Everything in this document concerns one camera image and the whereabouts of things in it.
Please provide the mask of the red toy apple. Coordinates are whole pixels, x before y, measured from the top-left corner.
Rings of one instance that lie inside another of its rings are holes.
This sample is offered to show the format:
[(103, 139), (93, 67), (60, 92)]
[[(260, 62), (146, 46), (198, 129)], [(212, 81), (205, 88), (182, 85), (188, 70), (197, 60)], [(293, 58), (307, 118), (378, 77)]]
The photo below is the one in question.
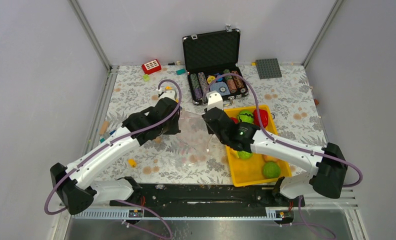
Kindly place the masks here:
[(234, 122), (235, 124), (238, 124), (238, 123), (239, 123), (239, 120), (238, 120), (237, 118), (235, 118), (235, 117), (231, 117), (230, 119), (233, 120), (233, 122)]

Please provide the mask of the green striped toy watermelon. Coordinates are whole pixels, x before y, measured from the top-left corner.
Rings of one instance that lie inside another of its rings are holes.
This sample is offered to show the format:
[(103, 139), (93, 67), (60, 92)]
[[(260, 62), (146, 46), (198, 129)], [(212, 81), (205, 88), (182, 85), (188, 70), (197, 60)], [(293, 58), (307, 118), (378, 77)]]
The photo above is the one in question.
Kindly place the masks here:
[(249, 110), (241, 110), (237, 115), (237, 120), (241, 123), (254, 123), (254, 115)]

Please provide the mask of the clear zip top bag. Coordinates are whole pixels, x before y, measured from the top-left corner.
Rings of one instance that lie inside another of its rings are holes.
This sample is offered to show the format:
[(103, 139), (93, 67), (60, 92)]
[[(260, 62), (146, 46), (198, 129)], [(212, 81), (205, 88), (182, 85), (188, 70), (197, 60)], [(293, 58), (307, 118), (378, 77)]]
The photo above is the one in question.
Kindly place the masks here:
[(175, 135), (175, 146), (185, 165), (199, 165), (213, 157), (212, 135), (200, 114), (182, 110), (178, 124), (180, 133)]

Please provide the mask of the red toy pepper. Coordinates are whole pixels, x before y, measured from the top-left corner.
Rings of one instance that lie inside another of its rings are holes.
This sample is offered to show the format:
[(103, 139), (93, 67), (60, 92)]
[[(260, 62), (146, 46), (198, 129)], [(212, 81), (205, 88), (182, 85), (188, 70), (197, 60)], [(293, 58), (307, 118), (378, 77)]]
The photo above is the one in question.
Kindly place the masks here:
[(265, 109), (255, 109), (253, 111), (253, 124), (265, 129), (269, 124), (269, 115)]

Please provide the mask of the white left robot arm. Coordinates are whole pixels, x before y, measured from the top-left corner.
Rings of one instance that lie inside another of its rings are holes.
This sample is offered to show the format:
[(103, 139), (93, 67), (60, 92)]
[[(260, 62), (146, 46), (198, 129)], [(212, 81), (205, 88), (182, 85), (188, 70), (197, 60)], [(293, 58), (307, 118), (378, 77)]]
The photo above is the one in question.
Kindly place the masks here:
[(71, 215), (83, 212), (94, 202), (124, 200), (130, 206), (138, 204), (141, 192), (128, 180), (96, 182), (95, 179), (113, 162), (147, 141), (180, 133), (180, 103), (162, 96), (155, 106), (130, 114), (105, 142), (80, 159), (68, 165), (54, 164), (50, 168), (53, 189), (45, 201), (45, 213), (54, 214), (49, 210), (54, 194)]

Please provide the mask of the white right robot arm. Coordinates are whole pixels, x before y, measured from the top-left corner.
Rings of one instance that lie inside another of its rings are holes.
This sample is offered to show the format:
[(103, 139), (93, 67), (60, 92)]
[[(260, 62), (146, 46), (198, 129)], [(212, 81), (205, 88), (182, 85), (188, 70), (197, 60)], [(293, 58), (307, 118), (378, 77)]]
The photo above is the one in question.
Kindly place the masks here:
[(285, 206), (292, 199), (313, 192), (330, 199), (341, 196), (348, 167), (338, 145), (329, 142), (321, 147), (295, 142), (251, 123), (235, 123), (219, 108), (201, 116), (209, 132), (231, 149), (271, 156), (305, 171), (276, 182), (272, 198), (277, 205)]

